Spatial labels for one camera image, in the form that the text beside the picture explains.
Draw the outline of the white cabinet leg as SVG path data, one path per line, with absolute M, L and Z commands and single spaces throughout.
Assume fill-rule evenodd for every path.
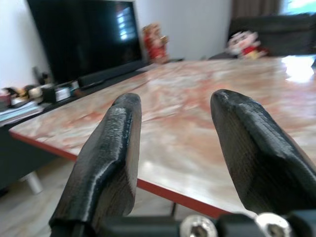
M 41 184 L 40 179 L 38 178 L 36 172 L 31 172 L 28 175 L 26 175 L 25 180 L 35 195 L 37 195 L 43 191 L 42 184 Z

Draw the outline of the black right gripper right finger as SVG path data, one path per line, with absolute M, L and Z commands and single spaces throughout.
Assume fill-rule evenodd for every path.
M 219 89 L 210 108 L 229 175 L 247 210 L 316 209 L 316 165 L 260 103 Z

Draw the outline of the black flat screen television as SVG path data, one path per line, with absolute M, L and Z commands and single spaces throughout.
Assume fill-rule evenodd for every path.
M 27 0 L 54 81 L 144 61 L 135 1 Z

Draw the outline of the brown curtain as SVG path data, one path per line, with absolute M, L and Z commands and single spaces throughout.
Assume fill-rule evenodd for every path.
M 279 14 L 282 0 L 232 0 L 232 19 Z

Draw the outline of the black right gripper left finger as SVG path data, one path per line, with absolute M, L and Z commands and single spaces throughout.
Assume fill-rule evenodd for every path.
M 135 203 L 140 153 L 140 96 L 119 96 L 79 155 L 49 220 L 50 237 L 97 237 L 107 217 Z

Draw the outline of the marble top coffee table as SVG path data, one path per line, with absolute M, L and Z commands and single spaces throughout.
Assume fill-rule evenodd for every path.
M 11 128 L 11 135 L 75 160 L 112 102 L 141 98 L 138 187 L 217 217 L 245 213 L 211 119 L 228 89 L 259 102 L 316 162 L 316 56 L 183 61 L 158 66 Z

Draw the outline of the plush doll with red shirt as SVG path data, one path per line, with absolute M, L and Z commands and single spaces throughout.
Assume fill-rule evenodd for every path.
M 230 36 L 226 52 L 239 59 L 259 59 L 268 55 L 257 32 L 239 31 Z

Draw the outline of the black soundbar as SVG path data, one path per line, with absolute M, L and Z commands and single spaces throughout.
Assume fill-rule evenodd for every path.
M 137 60 L 127 64 L 123 64 L 117 67 L 110 69 L 101 70 L 95 73 L 91 73 L 85 76 L 81 76 L 77 79 L 78 85 L 80 88 L 88 88 L 101 84 L 109 79 L 131 73 L 137 69 L 143 68 L 146 66 L 146 63 Z

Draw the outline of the dark grey sofa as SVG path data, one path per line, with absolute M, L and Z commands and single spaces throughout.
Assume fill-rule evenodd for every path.
M 316 13 L 232 19 L 228 36 L 257 32 L 261 46 L 272 57 L 316 54 Z

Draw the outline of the black box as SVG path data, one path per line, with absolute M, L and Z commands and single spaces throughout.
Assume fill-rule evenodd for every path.
M 42 86 L 42 98 L 44 103 L 55 104 L 56 99 L 56 88 L 54 86 Z

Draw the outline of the red gold figurine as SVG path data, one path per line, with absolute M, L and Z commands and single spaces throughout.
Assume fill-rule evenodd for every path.
M 169 61 L 166 45 L 169 41 L 168 36 L 163 36 L 161 27 L 158 23 L 151 23 L 143 27 L 144 45 L 152 63 L 165 64 Z

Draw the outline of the stack of papers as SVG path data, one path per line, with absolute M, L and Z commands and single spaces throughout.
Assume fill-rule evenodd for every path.
M 44 108 L 42 106 L 38 105 L 34 101 L 31 101 L 19 108 L 8 109 L 4 112 L 0 112 L 0 123 L 9 124 L 11 122 L 19 121 L 27 118 L 28 116 L 41 113 L 43 110 Z

